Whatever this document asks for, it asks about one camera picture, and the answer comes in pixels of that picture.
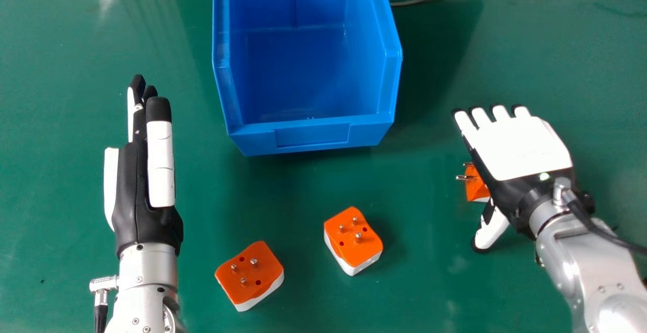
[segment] orange and white plug adapter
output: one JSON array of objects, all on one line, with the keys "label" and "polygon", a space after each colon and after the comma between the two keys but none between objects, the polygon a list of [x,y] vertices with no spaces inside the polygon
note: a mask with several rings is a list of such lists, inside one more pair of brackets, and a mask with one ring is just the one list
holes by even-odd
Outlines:
[{"label": "orange and white plug adapter", "polygon": [[220,265],[215,278],[239,312],[265,299],[284,281],[284,269],[264,241]]},{"label": "orange and white plug adapter", "polygon": [[326,246],[348,275],[359,273],[382,254],[382,240],[356,207],[333,216],[323,227]]},{"label": "orange and white plug adapter", "polygon": [[483,183],[483,179],[472,163],[464,163],[465,175],[457,175],[456,179],[465,182],[465,198],[468,202],[487,202],[490,199],[490,190]]}]

